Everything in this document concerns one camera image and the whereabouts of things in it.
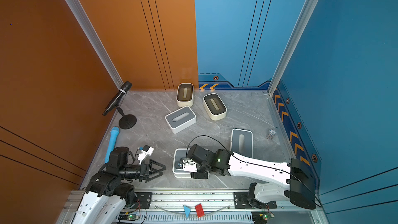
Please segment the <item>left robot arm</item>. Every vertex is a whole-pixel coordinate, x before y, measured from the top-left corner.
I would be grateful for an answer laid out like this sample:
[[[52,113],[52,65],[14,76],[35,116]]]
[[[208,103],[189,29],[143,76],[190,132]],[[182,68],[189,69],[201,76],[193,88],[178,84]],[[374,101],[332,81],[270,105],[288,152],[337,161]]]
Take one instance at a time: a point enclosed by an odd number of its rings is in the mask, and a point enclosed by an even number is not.
[[[166,166],[152,159],[135,163],[127,147],[116,147],[108,161],[93,175],[72,219],[74,224],[112,224],[117,221],[144,223],[151,193],[136,193],[131,181],[149,182],[163,175]]]

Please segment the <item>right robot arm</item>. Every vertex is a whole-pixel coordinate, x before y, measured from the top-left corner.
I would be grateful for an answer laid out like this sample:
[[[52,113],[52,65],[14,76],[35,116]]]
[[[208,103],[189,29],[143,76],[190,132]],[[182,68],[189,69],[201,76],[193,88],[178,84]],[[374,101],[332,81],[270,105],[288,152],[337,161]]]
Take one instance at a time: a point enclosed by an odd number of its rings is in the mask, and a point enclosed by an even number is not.
[[[253,207],[263,208],[271,201],[290,201],[304,209],[317,206],[314,174],[300,160],[268,162],[225,149],[212,152],[197,144],[192,145],[186,155],[187,161],[197,167],[197,171],[192,173],[194,179],[202,179],[212,173],[258,180],[250,185],[247,197]]]

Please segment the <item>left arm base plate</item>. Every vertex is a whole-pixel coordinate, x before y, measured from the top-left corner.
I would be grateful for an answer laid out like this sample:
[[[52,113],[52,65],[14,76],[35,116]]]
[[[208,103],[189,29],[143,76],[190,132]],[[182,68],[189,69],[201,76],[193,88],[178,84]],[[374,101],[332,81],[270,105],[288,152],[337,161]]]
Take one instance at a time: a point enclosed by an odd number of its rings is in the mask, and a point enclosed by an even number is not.
[[[152,192],[135,192],[135,201],[130,209],[135,210],[140,206],[141,210],[149,210],[152,201]]]

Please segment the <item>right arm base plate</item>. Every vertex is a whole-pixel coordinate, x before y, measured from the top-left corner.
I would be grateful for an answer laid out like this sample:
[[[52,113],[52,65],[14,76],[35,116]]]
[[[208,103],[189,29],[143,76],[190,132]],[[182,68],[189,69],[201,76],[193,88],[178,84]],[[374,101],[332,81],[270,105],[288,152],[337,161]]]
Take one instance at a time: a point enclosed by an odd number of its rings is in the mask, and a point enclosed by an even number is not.
[[[234,196],[234,206],[236,209],[244,208],[258,208],[258,209],[276,209],[276,201],[271,201],[269,203],[262,203],[254,198],[253,194],[249,192],[235,192]]]

